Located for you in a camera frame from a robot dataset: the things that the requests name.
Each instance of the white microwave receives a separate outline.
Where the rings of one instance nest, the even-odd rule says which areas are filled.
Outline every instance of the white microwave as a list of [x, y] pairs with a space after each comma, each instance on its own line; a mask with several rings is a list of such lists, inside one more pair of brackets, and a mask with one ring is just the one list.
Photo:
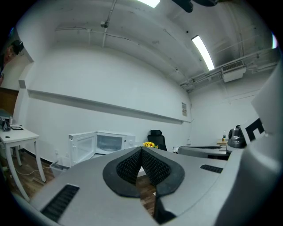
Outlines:
[[96, 131], [69, 135], [71, 166], [88, 160], [94, 154], [110, 154], [135, 146], [136, 137], [130, 133]]

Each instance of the person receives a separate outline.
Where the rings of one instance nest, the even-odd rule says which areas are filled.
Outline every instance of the person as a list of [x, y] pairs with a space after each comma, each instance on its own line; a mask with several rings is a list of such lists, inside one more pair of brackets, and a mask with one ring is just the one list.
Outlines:
[[11, 45], [6, 49], [5, 53], [0, 55], [0, 86], [4, 80], [4, 74], [2, 71], [7, 63], [15, 58], [23, 50], [23, 42], [19, 40], [13, 41]]

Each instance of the small bottle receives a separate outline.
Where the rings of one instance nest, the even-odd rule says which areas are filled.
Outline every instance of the small bottle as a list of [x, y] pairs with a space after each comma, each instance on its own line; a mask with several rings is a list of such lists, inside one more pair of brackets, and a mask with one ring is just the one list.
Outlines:
[[226, 138], [226, 130], [224, 130], [224, 132], [223, 132], [222, 142], [224, 142], [224, 141], [225, 141], [225, 138]]

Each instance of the air conditioning unit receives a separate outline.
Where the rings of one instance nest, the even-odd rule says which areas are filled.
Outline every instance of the air conditioning unit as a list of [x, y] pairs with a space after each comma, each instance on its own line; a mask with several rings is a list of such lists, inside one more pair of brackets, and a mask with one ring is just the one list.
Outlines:
[[224, 82], [230, 82], [243, 77], [243, 74], [247, 71], [242, 60], [227, 64], [221, 67]]

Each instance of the chair backrest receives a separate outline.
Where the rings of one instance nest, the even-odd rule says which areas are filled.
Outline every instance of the chair backrest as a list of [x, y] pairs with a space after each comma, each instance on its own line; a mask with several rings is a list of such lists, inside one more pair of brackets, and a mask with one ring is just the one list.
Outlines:
[[162, 135], [160, 130], [150, 130], [150, 135], [147, 136], [147, 139], [149, 142], [158, 145], [158, 149], [167, 151], [165, 137]]

